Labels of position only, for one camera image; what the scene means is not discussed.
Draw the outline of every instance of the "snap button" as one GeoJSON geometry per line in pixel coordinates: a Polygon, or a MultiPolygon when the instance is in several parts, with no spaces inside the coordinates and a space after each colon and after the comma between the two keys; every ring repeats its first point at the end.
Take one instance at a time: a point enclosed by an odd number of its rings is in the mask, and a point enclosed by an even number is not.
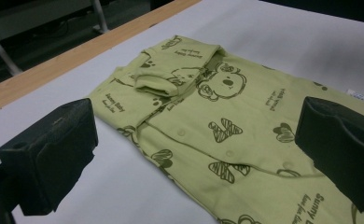
{"type": "Polygon", "coordinates": [[[179,136],[184,136],[186,134],[185,130],[183,129],[179,129],[177,133],[179,136]]]}
{"type": "Polygon", "coordinates": [[[293,164],[292,162],[286,161],[282,164],[282,166],[284,166],[285,169],[287,170],[291,170],[293,168],[293,164]]]}
{"type": "Polygon", "coordinates": [[[233,152],[233,151],[231,151],[231,150],[228,150],[228,151],[226,152],[226,156],[228,156],[228,157],[232,157],[232,156],[234,156],[234,152],[233,152]]]}

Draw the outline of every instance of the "folded clothing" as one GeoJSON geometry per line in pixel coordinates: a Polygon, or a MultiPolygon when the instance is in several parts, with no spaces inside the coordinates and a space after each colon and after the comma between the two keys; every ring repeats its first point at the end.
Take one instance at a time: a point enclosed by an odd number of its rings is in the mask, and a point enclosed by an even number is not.
{"type": "Polygon", "coordinates": [[[351,96],[179,35],[90,94],[96,116],[222,223],[364,223],[294,143],[306,96],[364,115],[351,96]]]}

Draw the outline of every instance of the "black device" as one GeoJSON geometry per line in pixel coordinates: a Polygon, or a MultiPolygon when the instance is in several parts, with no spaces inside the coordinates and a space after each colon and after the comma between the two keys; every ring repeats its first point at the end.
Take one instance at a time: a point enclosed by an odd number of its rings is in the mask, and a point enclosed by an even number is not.
{"type": "Polygon", "coordinates": [[[0,224],[56,211],[98,145],[90,99],[62,105],[0,147],[0,224]]]}
{"type": "Polygon", "coordinates": [[[364,212],[364,116],[331,101],[306,97],[295,142],[364,212]]]}

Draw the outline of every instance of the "onesie cuff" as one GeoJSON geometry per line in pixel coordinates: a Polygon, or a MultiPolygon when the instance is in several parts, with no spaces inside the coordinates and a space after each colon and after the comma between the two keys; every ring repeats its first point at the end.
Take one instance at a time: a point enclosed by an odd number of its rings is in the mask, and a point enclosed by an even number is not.
{"type": "Polygon", "coordinates": [[[146,91],[159,96],[176,96],[178,88],[170,81],[161,77],[141,76],[135,80],[135,89],[146,91]]]}

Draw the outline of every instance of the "white surface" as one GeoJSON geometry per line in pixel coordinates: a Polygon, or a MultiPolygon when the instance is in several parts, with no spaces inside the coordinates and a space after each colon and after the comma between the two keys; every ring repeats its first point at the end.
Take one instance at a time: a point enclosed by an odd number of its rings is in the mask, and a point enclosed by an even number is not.
{"type": "MultiPolygon", "coordinates": [[[[0,146],[116,66],[173,35],[219,44],[256,63],[364,94],[364,23],[254,0],[203,0],[0,110],[0,146]]],[[[217,223],[123,136],[96,120],[99,146],[58,211],[17,223],[217,223]]]]}

